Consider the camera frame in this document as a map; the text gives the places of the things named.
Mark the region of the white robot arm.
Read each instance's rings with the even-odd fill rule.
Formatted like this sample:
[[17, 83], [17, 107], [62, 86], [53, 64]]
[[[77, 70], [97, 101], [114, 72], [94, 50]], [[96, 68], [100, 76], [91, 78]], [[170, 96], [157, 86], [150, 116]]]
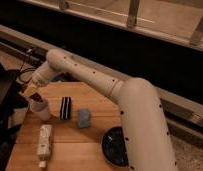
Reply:
[[70, 52], [51, 49], [24, 91], [29, 98], [61, 73], [70, 73], [118, 105], [128, 163], [132, 171], [178, 171], [175, 153], [156, 88], [147, 80], [125, 81], [86, 66]]

